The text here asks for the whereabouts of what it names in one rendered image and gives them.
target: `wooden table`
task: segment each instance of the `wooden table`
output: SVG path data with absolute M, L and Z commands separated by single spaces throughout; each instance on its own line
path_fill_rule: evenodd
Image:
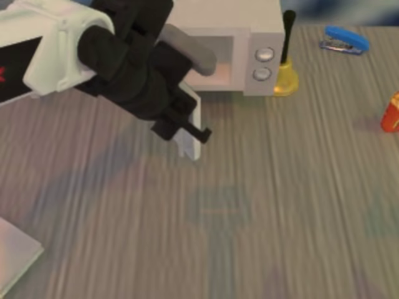
M 205 93 L 214 135 L 195 164 L 104 99 L 2 108 L 0 217 L 46 249 L 7 299 L 398 298 L 399 139 L 379 121 L 399 29 L 353 30 L 361 57 L 294 31 L 289 98 Z M 220 249 L 234 285 L 209 283 Z

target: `red and yellow object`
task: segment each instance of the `red and yellow object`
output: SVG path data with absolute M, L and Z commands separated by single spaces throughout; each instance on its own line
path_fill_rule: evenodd
M 387 133 L 399 132 L 399 92 L 391 97 L 381 120 L 381 128 Z

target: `black brush handle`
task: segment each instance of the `black brush handle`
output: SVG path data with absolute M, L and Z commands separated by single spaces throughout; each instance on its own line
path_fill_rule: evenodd
M 297 14 L 295 11 L 285 11 L 282 15 L 282 21 L 284 23 L 284 30 L 286 32 L 286 38 L 284 39 L 284 45 L 282 47 L 281 64 L 287 62 L 289 40 L 291 38 L 292 26 L 294 25 Z

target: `white microwave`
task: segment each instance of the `white microwave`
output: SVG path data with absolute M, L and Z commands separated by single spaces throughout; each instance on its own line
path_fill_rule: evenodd
M 175 0 L 167 23 L 217 56 L 214 75 L 187 75 L 193 90 L 274 94 L 285 38 L 279 0 Z

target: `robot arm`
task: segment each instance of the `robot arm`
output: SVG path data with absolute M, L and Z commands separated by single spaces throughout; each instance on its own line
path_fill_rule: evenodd
M 164 140 L 184 129 L 206 143 L 211 131 L 190 122 L 197 101 L 181 83 L 191 68 L 211 75 L 216 59 L 193 40 L 190 45 L 178 29 L 164 28 L 172 7 L 172 0 L 94 0 L 90 7 L 68 0 L 16 0 L 0 12 L 0 27 L 3 32 L 21 25 L 29 30 L 0 37 L 0 54 L 8 50 L 10 58 L 19 47 L 26 57 L 23 64 L 20 57 L 7 60 L 6 72 L 22 65 L 14 86 L 4 85 L 12 94 L 3 87 L 0 101 L 75 87 L 155 121 L 152 130 Z M 27 42 L 30 51 L 21 48 Z M 23 87 L 18 92 L 17 83 Z

